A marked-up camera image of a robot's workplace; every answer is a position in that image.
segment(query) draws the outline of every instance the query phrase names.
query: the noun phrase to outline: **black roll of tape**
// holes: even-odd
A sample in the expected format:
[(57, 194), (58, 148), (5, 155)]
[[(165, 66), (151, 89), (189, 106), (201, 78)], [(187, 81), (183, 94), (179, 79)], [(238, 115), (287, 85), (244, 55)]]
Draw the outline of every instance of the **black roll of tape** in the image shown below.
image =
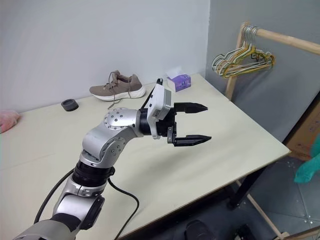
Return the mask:
[(71, 112), (73, 110), (76, 110), (79, 105), (78, 103), (76, 102), (76, 100), (74, 99), (67, 99), (67, 100), (64, 100), (62, 103), (61, 103), (61, 106), (63, 107), (64, 110), (66, 110), (67, 112)]

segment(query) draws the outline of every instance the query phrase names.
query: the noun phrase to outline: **white shoe sole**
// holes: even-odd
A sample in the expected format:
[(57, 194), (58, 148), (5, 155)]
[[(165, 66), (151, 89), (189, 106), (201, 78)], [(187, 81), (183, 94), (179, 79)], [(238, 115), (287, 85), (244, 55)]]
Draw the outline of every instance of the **white shoe sole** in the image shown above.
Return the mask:
[(130, 91), (129, 93), (126, 92), (121, 92), (116, 94), (115, 96), (98, 96), (94, 95), (97, 99), (103, 100), (103, 101), (113, 101), (113, 100), (119, 100), (119, 99), (138, 99), (141, 98), (143, 95), (146, 93), (146, 88), (142, 86), (139, 90), (137, 91)]

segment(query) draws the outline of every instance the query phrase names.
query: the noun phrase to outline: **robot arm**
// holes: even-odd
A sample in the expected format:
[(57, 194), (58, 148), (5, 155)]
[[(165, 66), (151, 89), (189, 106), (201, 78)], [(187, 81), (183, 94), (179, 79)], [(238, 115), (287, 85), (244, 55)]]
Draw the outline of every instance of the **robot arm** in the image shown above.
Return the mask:
[(207, 108), (190, 102), (171, 107), (171, 92), (162, 86), (162, 79), (158, 79), (149, 95), (147, 108), (143, 107), (116, 108), (84, 136), (79, 161), (67, 179), (52, 218), (35, 223), (14, 240), (74, 240), (80, 230), (90, 229), (104, 204), (101, 194), (108, 178), (115, 173), (113, 165), (131, 139), (162, 136), (175, 147), (193, 146), (211, 139), (203, 135), (176, 137), (177, 112), (198, 113)]

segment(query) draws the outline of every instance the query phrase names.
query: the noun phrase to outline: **beige sneaker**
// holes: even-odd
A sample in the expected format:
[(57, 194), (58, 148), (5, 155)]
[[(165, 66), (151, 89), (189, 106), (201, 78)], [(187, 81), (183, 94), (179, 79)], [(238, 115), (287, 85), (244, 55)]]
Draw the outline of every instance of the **beige sneaker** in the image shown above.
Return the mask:
[(90, 87), (90, 93), (103, 101), (116, 101), (120, 99), (141, 98), (146, 92), (145, 87), (142, 86), (135, 74), (127, 77), (121, 75), (116, 70), (110, 73), (108, 81), (105, 85)]

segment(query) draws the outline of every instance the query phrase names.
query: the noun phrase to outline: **shoe lace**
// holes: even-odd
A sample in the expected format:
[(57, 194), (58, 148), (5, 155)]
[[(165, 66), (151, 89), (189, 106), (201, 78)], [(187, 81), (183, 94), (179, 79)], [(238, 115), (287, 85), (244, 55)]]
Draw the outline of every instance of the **shoe lace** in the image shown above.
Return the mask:
[[(119, 100), (116, 101), (116, 92), (115, 90), (113, 89), (114, 87), (116, 87), (118, 85), (118, 79), (114, 79), (113, 81), (110, 82), (110, 78), (111, 78), (111, 75), (112, 74), (117, 74), (116, 72), (112, 71), (110, 72), (109, 74), (109, 78), (108, 78), (108, 83), (106, 83), (104, 86), (103, 86), (103, 89), (105, 90), (108, 86), (108, 89), (111, 90), (113, 92), (113, 103), (108, 107), (108, 110), (111, 109), (115, 104), (118, 104), (121, 102), (122, 98), (120, 98)], [(128, 89), (128, 94), (129, 94), (129, 97), (131, 98), (131, 95), (130, 95), (130, 90), (131, 90), (131, 85), (130, 85), (130, 82), (131, 82), (131, 77), (129, 78), (129, 89)]]

